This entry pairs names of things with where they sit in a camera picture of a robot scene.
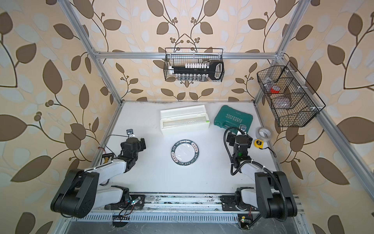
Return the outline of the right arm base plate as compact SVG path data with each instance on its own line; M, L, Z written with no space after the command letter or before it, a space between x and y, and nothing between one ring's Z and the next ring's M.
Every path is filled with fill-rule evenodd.
M257 212L258 211L256 207L244 203L239 194L220 196L220 201L222 204L223 211L242 211L242 212L249 212L249 211Z

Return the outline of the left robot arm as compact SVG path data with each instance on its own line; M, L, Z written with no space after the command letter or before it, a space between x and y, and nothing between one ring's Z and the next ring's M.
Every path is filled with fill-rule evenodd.
M84 218L92 209L106 205L127 209L141 204L144 195L133 198L129 188L119 185L104 188L111 178L131 170L138 154L146 149L144 138L133 135L120 146L119 156L104 154L96 167L70 170L51 202L51 211L64 217Z

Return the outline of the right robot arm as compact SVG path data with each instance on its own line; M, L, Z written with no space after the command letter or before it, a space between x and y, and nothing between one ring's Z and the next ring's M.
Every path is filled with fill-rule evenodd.
M252 170L246 175L253 177L255 187L242 189L241 201L248 205L254 201L252 206L256 207L264 218L286 221L288 217L295 217L298 209L287 176L282 171L268 169L248 155L251 143L249 135L243 131L234 135L227 129L223 141L230 160L230 174L243 174L245 166Z

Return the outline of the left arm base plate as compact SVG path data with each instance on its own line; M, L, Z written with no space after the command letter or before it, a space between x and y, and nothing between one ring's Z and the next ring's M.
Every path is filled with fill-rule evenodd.
M108 204L104 206L105 210L125 210L127 208L139 207L142 209L144 207L145 195L130 194L129 188L121 186L113 186L114 188L119 188L122 190L123 194L120 202Z

